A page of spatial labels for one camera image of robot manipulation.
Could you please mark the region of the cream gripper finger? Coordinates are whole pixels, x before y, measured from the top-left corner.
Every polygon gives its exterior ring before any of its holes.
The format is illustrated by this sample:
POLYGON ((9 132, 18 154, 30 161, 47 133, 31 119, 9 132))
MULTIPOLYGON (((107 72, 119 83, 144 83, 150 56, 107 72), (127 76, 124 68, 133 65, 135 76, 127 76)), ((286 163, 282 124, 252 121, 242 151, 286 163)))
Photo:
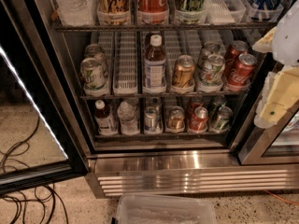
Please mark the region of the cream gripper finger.
POLYGON ((262 38, 254 43, 252 49, 257 52, 267 53, 271 52, 272 42, 277 28, 274 27, 270 31, 268 31, 262 38))
POLYGON ((299 100, 299 67, 286 65, 281 71, 269 72, 263 85, 254 124, 262 129, 276 125, 299 100))

